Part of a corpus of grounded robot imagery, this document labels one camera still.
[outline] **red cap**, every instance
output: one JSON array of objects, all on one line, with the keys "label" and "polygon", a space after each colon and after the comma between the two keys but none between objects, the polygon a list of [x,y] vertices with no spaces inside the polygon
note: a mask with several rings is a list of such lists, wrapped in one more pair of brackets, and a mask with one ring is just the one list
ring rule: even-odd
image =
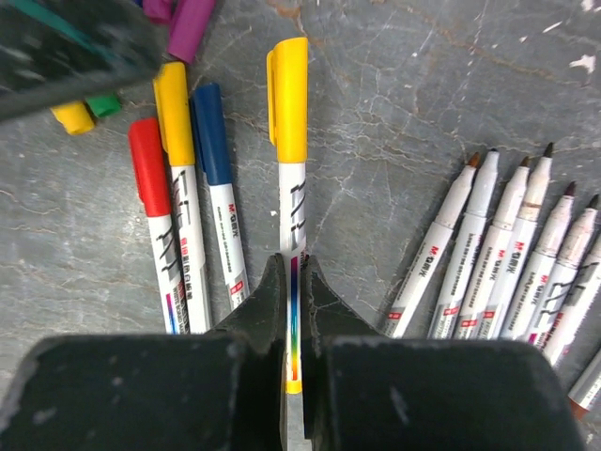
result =
[{"label": "red cap", "polygon": [[146,216],[171,214],[159,121],[154,117],[136,120],[130,126],[129,138],[133,172]]}]

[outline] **rainbow stripe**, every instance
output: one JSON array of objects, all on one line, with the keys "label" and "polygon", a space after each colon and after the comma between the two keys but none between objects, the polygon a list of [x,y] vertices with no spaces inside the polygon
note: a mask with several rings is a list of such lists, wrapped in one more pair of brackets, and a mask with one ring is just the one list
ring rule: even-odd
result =
[{"label": "rainbow stripe", "polygon": [[169,312],[169,322],[171,323],[171,334],[177,334],[176,329],[176,316],[173,311],[173,304],[171,302],[171,294],[167,294],[167,312]]},{"label": "rainbow stripe", "polygon": [[299,291],[299,258],[293,257],[290,262],[290,348],[292,358],[292,381],[299,381],[299,352],[301,338],[299,337],[299,313],[301,311]]}]

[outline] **blue cap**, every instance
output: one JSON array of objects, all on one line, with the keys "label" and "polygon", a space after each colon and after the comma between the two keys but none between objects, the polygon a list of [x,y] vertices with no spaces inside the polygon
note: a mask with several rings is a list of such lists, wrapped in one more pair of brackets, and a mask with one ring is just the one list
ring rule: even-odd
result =
[{"label": "blue cap", "polygon": [[233,182],[223,122],[222,93],[219,85],[209,83],[193,92],[191,108],[195,124],[196,155],[211,186]]}]

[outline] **white paint chip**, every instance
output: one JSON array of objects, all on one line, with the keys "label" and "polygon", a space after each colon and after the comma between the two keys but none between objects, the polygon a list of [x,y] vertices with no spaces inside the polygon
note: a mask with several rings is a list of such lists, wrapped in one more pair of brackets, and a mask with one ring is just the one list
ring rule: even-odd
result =
[{"label": "white paint chip", "polygon": [[563,21],[559,21],[559,22],[557,22],[557,23],[554,23],[553,25],[550,25],[550,26],[548,26],[547,28],[545,28],[545,29],[543,30],[543,33],[548,33],[549,31],[551,31],[551,30],[553,30],[553,29],[557,28],[558,26],[560,26],[560,25],[562,24],[562,22],[563,22]]},{"label": "white paint chip", "polygon": [[584,54],[578,61],[572,61],[570,63],[570,68],[584,68],[586,69],[587,73],[591,75],[594,72],[596,62],[597,57],[594,54],[591,56]]}]

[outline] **gray stone surface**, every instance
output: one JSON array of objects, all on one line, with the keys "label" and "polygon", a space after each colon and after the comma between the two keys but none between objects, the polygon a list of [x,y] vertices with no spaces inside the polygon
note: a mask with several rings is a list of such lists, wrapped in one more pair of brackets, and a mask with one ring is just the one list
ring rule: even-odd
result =
[{"label": "gray stone surface", "polygon": [[[376,323],[473,151],[497,147],[506,181],[525,155],[554,141],[543,218],[568,181],[578,181],[577,212],[599,190],[598,8],[599,0],[222,2],[189,82],[222,86],[253,286],[278,250],[265,80],[276,42],[304,34],[312,44],[309,251]],[[49,112],[0,124],[0,394],[43,336],[162,332],[127,145],[129,124],[154,114],[151,85],[121,97],[124,112],[84,136],[66,136]],[[219,320],[229,307],[206,190],[201,199]],[[412,336],[425,334],[443,272]],[[601,343],[600,313],[598,304],[560,368],[566,387]],[[601,449],[600,421],[594,412],[583,428],[591,449]]]}]

